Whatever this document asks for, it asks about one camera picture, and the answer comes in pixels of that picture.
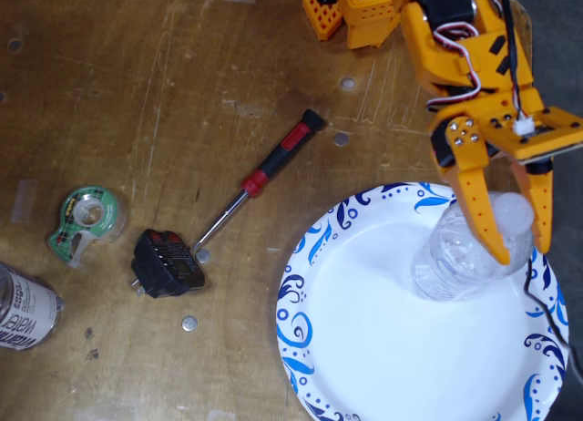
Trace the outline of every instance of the green tape dispenser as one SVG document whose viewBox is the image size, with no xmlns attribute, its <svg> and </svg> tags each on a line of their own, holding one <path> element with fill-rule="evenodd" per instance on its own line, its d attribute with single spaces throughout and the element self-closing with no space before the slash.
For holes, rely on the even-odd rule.
<svg viewBox="0 0 583 421">
<path fill-rule="evenodd" d="M 76 268 L 89 243 L 117 238 L 126 223 L 126 212 L 111 190 L 87 186 L 66 197 L 59 219 L 48 246 L 60 260 Z"/>
</svg>

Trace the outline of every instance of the screw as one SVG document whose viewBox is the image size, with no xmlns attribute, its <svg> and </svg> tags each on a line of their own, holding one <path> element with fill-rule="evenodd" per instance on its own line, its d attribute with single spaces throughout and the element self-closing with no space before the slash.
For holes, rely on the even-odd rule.
<svg viewBox="0 0 583 421">
<path fill-rule="evenodd" d="M 194 332 L 199 326 L 199 320 L 194 316 L 185 316 L 182 320 L 182 328 L 185 332 Z"/>
<path fill-rule="evenodd" d="M 199 262 L 200 264 L 208 263 L 210 260 L 210 252 L 208 252 L 204 248 L 198 250 L 197 253 L 194 254 L 194 256 L 197 258 L 197 262 Z"/>
<path fill-rule="evenodd" d="M 346 144 L 348 144 L 348 134 L 344 133 L 344 132 L 337 132 L 336 134 L 334 134 L 334 143 L 336 144 L 336 146 L 345 146 Z"/>
<path fill-rule="evenodd" d="M 344 77 L 342 81 L 340 81 L 340 87 L 344 90 L 352 90 L 356 87 L 356 81 L 354 81 L 351 77 Z"/>
</svg>

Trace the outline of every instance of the wood grain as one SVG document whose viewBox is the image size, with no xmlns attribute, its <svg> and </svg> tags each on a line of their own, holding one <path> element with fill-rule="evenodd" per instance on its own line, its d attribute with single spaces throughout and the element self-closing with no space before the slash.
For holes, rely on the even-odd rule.
<svg viewBox="0 0 583 421">
<path fill-rule="evenodd" d="M 0 260 L 66 299 L 58 331 L 0 353 L 0 419 L 307 420 L 275 338 L 275 295 L 302 233 L 338 200 L 396 180 L 438 181 L 404 39 L 318 43 L 301 0 L 0 0 Z M 524 10 L 517 21 L 530 48 Z M 340 88 L 353 77 L 352 91 Z M 146 228 L 194 242 L 244 175 L 311 107 L 330 124 L 209 245 L 209 287 L 129 288 Z M 339 148 L 336 132 L 349 135 Z M 506 166 L 489 179 L 508 188 Z M 20 180 L 33 209 L 11 223 Z M 71 270 L 46 247 L 74 188 L 118 193 L 128 226 Z M 199 328 L 185 333 L 192 314 Z"/>
</svg>

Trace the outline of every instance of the screwdriver handle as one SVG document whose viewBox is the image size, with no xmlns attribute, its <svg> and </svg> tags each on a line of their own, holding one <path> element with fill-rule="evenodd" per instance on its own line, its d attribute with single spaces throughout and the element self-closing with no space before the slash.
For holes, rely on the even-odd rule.
<svg viewBox="0 0 583 421">
<path fill-rule="evenodd" d="M 306 109 L 302 120 L 275 147 L 262 164 L 243 180 L 240 186 L 252 198 L 259 196 L 265 184 L 290 162 L 302 146 L 324 127 L 325 123 L 318 113 Z"/>
</svg>

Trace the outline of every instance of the white paper plate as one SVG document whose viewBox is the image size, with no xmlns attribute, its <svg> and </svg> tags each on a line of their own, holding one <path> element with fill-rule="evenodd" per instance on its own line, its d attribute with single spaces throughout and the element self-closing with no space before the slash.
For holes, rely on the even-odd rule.
<svg viewBox="0 0 583 421">
<path fill-rule="evenodd" d="M 281 280 L 277 335 L 291 386 L 321 421 L 537 421 L 557 397 L 567 351 L 523 293 L 526 268 L 476 300 L 410 293 L 413 255 L 451 189 L 395 183 L 329 210 Z M 534 253 L 531 292 L 568 335 L 565 301 Z"/>
</svg>

